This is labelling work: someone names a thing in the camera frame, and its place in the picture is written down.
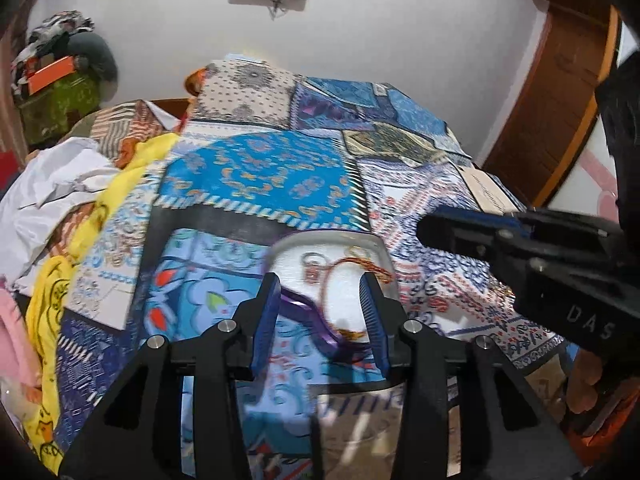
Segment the yellow fabric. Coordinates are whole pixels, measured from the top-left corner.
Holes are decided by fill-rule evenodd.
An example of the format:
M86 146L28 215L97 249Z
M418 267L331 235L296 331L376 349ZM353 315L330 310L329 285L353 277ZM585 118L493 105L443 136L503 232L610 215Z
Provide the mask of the yellow fabric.
M138 181L145 174L146 167L154 160L165 158L180 137L164 134L136 145L136 154L127 167L117 174L95 202L94 211L76 229L69 247L69 255L74 263L79 263L94 244L102 226L120 206Z
M56 343L74 265L91 248L105 220L136 186L147 165L165 158L178 138L176 134L164 134L137 145L136 155L129 165L100 193L94 212L76 229L68 248L70 259L54 256L47 260L33 287L25 322L29 340L42 359L42 404L33 417L22 423L40 461L56 475L63 457L53 440L53 430L60 417Z
M58 474L62 452L53 441L60 406L56 382L56 341L60 331L63 300L73 275L71 263L64 256L46 261L33 288L25 322L27 334L42 359L42 405L23 426L40 461Z

